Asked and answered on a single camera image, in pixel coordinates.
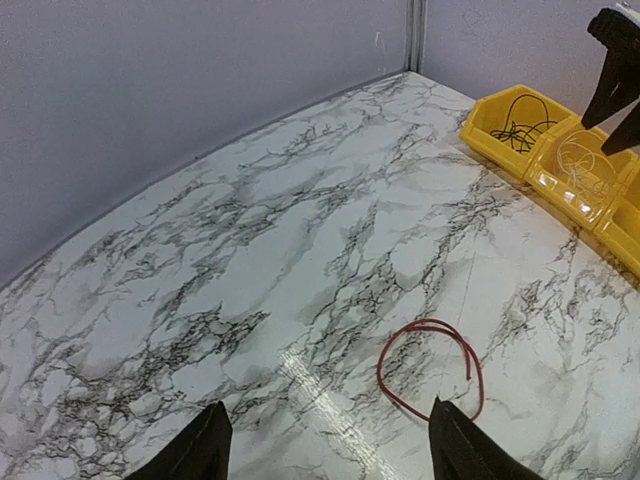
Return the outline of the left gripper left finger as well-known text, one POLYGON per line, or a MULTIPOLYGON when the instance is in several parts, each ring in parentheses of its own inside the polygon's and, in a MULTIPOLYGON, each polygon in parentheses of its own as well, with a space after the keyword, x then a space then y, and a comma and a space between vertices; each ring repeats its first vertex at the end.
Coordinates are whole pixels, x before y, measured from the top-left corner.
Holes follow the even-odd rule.
POLYGON ((227 479, 232 432, 224 403, 212 403, 127 479, 227 479))

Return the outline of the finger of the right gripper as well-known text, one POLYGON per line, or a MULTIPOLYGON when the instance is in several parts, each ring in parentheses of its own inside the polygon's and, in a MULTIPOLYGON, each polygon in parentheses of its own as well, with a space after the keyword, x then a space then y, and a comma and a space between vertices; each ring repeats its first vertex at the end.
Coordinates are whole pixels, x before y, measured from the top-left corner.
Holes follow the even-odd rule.
POLYGON ((608 122, 612 116, 618 115, 622 110, 627 110, 625 117, 602 145, 601 150, 607 156, 639 145, 639 102, 636 102, 633 108, 629 108, 630 104, 629 98, 607 98, 607 102, 603 105, 604 122, 608 122))
POLYGON ((582 117, 582 125, 593 128, 639 97, 639 14, 604 7, 587 31, 606 48, 595 93, 582 117))

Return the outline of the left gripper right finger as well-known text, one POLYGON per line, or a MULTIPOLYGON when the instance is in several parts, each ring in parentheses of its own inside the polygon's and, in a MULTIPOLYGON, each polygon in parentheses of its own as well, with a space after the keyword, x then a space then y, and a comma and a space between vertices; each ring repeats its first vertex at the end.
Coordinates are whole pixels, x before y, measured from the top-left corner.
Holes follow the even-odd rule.
POLYGON ((434 400, 428 433, 435 480, 542 480, 450 401, 434 400))

